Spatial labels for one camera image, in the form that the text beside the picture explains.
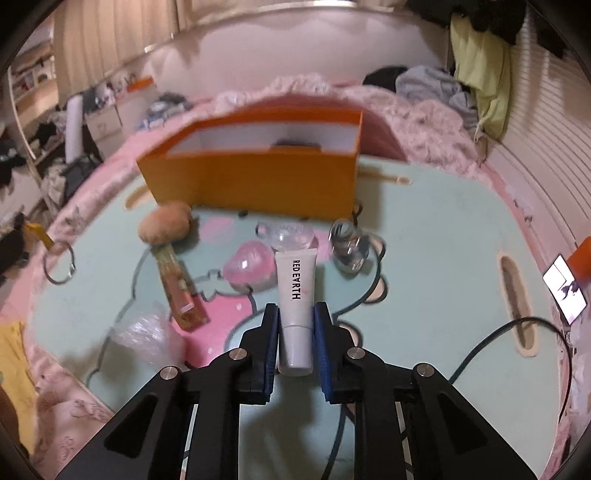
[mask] plastic bag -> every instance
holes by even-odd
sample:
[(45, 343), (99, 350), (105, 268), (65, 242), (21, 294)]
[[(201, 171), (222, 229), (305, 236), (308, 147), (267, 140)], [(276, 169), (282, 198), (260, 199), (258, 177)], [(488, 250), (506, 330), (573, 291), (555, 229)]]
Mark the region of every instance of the plastic bag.
[(154, 371), (175, 365), (184, 369), (185, 343), (174, 330), (165, 308), (155, 302), (149, 313), (125, 315), (111, 332), (111, 339), (131, 348)]

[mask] key ring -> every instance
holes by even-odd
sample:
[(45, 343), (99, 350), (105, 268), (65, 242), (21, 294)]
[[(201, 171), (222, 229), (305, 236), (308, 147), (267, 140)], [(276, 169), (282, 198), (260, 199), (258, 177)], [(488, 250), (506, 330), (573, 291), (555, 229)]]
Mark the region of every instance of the key ring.
[(64, 278), (64, 280), (55, 280), (49, 275), (49, 272), (47, 270), (47, 257), (50, 253), (49, 249), (47, 249), (43, 254), (43, 273), (45, 274), (45, 278), (48, 279), (50, 283), (53, 283), (54, 285), (63, 285), (65, 283), (68, 283), (74, 276), (74, 273), (76, 273), (76, 263), (74, 263), (74, 249), (65, 240), (55, 240), (53, 242), (53, 245), (62, 245), (70, 251), (70, 268), (68, 271), (68, 275), (66, 276), (66, 278)]

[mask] curtain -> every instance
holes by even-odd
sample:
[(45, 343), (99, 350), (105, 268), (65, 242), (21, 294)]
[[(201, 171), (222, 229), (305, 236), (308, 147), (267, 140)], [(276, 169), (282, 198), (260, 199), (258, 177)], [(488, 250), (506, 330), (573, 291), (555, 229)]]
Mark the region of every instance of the curtain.
[(65, 0), (56, 10), (60, 102), (177, 32), (176, 0)]

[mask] cosmetic tube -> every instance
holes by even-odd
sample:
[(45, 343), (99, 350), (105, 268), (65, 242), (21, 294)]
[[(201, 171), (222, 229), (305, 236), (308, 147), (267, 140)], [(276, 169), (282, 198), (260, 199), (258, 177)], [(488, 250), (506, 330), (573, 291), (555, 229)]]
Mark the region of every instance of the cosmetic tube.
[(275, 254), (281, 315), (279, 373), (288, 377), (310, 375), (314, 369), (312, 307), (317, 254), (315, 248)]

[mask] black bag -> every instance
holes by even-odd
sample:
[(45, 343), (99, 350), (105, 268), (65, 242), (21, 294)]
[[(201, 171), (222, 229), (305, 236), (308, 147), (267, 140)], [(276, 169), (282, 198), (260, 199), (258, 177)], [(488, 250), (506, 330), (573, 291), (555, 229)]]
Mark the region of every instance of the black bag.
[(64, 189), (64, 196), (61, 201), (61, 206), (64, 206), (74, 196), (76, 190), (80, 188), (88, 177), (101, 164), (94, 155), (81, 155), (74, 159), (63, 172), (61, 176), (66, 179), (66, 188)]

